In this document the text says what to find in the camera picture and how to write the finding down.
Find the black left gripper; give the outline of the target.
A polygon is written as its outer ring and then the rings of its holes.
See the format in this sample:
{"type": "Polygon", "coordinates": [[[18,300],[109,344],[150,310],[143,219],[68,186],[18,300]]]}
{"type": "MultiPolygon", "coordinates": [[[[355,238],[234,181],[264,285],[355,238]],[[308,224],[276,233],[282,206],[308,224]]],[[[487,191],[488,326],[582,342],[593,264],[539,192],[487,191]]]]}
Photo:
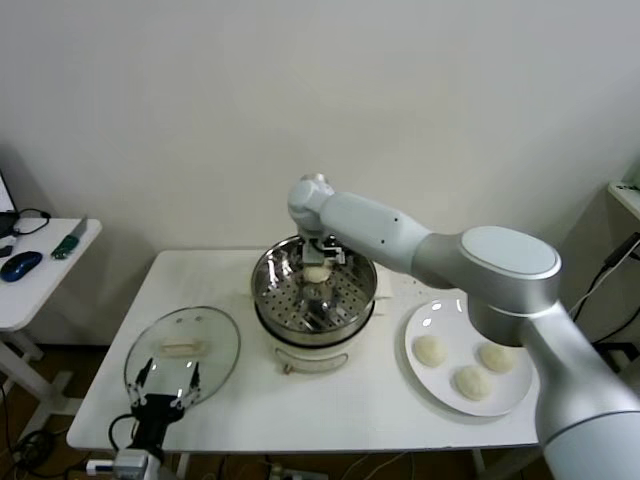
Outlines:
{"type": "Polygon", "coordinates": [[[138,423],[131,448],[160,450],[169,426],[183,419],[184,408],[190,408],[200,400],[200,363],[189,362],[187,367],[189,380],[186,386],[177,388],[176,396],[145,396],[144,385],[151,370],[151,359],[147,360],[133,381],[125,382],[129,403],[132,406],[131,413],[138,423]]]}

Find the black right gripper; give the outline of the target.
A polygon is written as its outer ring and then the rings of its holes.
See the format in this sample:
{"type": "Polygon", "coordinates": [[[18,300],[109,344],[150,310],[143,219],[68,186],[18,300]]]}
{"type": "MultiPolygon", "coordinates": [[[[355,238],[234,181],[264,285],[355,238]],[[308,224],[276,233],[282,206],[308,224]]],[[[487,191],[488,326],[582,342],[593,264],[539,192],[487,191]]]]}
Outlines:
{"type": "Polygon", "coordinates": [[[324,249],[317,245],[315,238],[307,238],[302,244],[302,261],[305,265],[322,265],[325,260],[324,249]]]}

